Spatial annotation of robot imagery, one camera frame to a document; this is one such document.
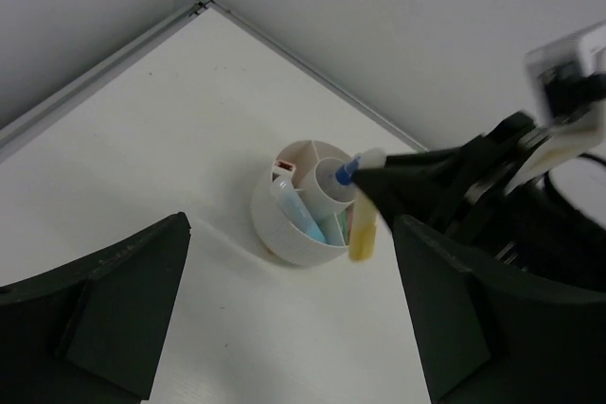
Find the yellow highlighter marker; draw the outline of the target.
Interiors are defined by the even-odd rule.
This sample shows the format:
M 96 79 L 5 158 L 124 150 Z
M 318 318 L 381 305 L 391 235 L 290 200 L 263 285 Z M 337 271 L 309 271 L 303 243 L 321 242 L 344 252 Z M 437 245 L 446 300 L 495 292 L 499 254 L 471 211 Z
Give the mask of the yellow highlighter marker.
M 384 166 L 386 154 L 382 149 L 368 149 L 362 154 L 362 159 L 356 174 L 361 170 L 381 168 Z M 364 262 L 374 254 L 377 232 L 378 209 L 365 194 L 361 185 L 355 181 L 353 224 L 348 245 L 348 258 L 351 262 Z

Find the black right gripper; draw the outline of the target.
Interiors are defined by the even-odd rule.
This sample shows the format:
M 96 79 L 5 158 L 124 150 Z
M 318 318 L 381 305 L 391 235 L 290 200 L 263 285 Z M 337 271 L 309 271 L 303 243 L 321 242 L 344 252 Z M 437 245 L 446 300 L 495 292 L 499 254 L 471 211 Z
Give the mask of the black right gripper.
M 546 171 L 513 181 L 539 138 L 534 121 L 516 113 L 463 146 L 360 166 L 353 182 L 390 230 L 410 216 L 461 244 L 494 255 L 509 249 L 541 277 L 604 290 L 604 228 L 557 195 Z

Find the green highlighter marker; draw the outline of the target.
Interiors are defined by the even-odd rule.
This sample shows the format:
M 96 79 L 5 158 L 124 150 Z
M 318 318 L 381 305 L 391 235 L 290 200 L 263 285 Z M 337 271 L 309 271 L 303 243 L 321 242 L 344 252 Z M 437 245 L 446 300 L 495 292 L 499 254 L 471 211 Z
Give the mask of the green highlighter marker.
M 341 223 L 336 215 L 331 215 L 318 222 L 318 226 L 325 236 L 329 246 L 345 247 Z

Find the blue highlighter marker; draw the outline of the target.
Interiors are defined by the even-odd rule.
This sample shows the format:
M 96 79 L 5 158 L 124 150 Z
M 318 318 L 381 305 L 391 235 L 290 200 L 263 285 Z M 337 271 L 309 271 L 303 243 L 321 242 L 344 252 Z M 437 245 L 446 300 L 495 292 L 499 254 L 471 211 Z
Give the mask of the blue highlighter marker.
M 281 211 L 300 232 L 317 242 L 326 244 L 324 234 L 291 181 L 278 177 L 271 183 L 270 192 Z

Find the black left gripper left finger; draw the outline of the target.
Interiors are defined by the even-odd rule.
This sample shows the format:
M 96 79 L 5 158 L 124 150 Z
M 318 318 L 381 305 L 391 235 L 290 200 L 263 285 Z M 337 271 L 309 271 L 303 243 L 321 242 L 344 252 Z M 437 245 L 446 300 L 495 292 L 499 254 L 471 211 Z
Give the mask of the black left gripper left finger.
M 189 242 L 180 212 L 2 287 L 2 402 L 149 399 Z

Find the clear blue-capped glue bottle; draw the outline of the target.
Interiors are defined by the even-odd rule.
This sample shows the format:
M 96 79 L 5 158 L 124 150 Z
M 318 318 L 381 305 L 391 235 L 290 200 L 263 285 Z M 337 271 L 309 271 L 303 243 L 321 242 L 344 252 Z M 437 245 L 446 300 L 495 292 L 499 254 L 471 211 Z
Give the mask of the clear blue-capped glue bottle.
M 334 172 L 335 181 L 341 186 L 352 183 L 353 173 L 359 168 L 362 154 L 356 154 L 351 160 L 339 166 Z

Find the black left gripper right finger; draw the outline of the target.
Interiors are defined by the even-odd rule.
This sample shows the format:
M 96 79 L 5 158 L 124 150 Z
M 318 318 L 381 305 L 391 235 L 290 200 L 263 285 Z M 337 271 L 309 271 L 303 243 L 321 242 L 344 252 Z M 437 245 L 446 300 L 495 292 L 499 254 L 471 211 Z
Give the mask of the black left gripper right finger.
M 503 264 L 402 216 L 393 240 L 434 403 L 601 403 L 605 296 Z

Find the white round divided organizer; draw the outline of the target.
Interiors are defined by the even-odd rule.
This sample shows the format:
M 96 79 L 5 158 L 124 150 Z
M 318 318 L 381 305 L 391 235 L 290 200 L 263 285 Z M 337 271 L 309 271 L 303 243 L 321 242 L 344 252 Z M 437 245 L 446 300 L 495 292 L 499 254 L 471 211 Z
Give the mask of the white round divided organizer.
M 348 250 L 359 157 L 317 140 L 293 142 L 264 170 L 251 216 L 265 247 L 299 267 L 314 267 Z

